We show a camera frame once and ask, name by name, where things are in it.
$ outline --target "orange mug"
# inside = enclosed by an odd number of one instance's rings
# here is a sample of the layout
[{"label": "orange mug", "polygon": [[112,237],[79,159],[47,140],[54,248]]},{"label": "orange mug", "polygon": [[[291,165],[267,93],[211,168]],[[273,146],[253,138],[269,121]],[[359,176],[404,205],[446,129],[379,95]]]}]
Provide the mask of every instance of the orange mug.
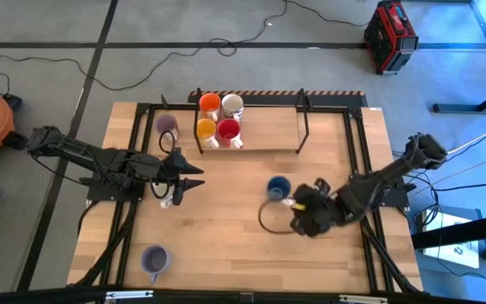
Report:
[{"label": "orange mug", "polygon": [[200,97],[200,111],[202,118],[209,118],[214,122],[219,120],[220,116],[220,97],[214,93],[207,93]]}]

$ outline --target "mug rack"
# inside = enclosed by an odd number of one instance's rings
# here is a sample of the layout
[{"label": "mug rack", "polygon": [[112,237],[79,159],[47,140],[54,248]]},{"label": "mug rack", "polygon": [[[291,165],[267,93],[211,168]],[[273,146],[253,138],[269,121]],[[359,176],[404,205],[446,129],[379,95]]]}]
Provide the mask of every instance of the mug rack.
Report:
[{"label": "mug rack", "polygon": [[[229,91],[208,91],[220,92],[222,98]],[[198,146],[200,154],[204,150],[227,150],[234,149],[230,147],[209,148],[200,143],[197,135],[197,123],[202,117],[200,111],[200,98],[204,93],[200,88],[192,92],[189,98],[192,98],[196,105],[194,113],[194,139]],[[245,110],[240,120],[241,141],[243,146],[241,150],[294,150],[299,153],[309,137],[309,121],[307,112],[312,111],[312,104],[309,96],[303,89],[294,95],[293,106],[261,106],[244,104]],[[298,112],[303,113],[305,124],[305,135],[300,138],[300,117]]]}]

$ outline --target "striped warning tape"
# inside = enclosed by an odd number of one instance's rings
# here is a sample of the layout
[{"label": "striped warning tape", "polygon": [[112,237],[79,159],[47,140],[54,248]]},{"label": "striped warning tape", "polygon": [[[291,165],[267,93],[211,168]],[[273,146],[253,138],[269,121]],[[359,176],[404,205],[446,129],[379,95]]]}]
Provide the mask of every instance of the striped warning tape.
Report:
[{"label": "striped warning tape", "polygon": [[[298,90],[213,90],[213,91],[203,91],[202,94],[214,93],[217,95],[297,95]],[[307,95],[365,95],[363,91],[352,91],[352,90],[307,90],[305,91]],[[196,95],[196,91],[191,92],[191,96]]]}]

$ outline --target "mug handle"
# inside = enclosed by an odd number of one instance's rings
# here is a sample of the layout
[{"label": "mug handle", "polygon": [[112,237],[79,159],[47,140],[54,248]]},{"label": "mug handle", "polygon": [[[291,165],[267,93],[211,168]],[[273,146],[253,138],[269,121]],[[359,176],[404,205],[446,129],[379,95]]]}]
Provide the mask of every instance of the mug handle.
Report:
[{"label": "mug handle", "polygon": [[171,195],[168,198],[160,200],[160,208],[168,209],[172,205],[173,200]]},{"label": "mug handle", "polygon": [[211,111],[211,112],[209,112],[209,114],[211,115],[211,120],[212,121],[217,122],[219,120],[219,117],[217,116],[217,112],[216,111]]},{"label": "mug handle", "polygon": [[174,138],[175,138],[175,140],[177,140],[177,138],[179,137],[179,133],[177,132],[177,130],[171,129],[170,132],[172,132],[172,134],[174,134]]},{"label": "mug handle", "polygon": [[241,147],[243,146],[243,142],[241,141],[241,139],[234,139],[232,140],[232,143],[230,144],[230,146],[232,148],[237,148],[237,149],[241,149]]},{"label": "mug handle", "polygon": [[219,142],[215,138],[211,138],[211,141],[209,141],[209,146],[213,149],[218,149],[219,148]]},{"label": "mug handle", "polygon": [[159,274],[150,274],[149,275],[149,283],[151,283],[151,284],[157,283],[158,278],[159,278]]}]

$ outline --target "white mug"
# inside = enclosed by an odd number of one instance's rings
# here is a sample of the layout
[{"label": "white mug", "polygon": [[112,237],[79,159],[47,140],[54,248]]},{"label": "white mug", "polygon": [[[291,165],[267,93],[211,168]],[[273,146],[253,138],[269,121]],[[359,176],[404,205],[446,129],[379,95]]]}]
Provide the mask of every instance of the white mug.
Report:
[{"label": "white mug", "polygon": [[217,125],[209,118],[202,118],[197,122],[197,136],[200,139],[200,145],[208,146],[213,149],[219,148],[219,142],[215,138]]},{"label": "white mug", "polygon": [[[153,183],[153,188],[155,190],[155,193],[159,196],[166,193],[166,187],[167,185],[165,183]],[[175,189],[174,185],[168,188],[168,193],[166,194],[166,196],[160,199],[160,208],[168,209],[172,205],[174,201],[174,196],[173,196],[174,189]]]},{"label": "white mug", "polygon": [[222,101],[223,114],[226,118],[234,118],[237,122],[243,115],[243,99],[237,94],[228,94]]}]

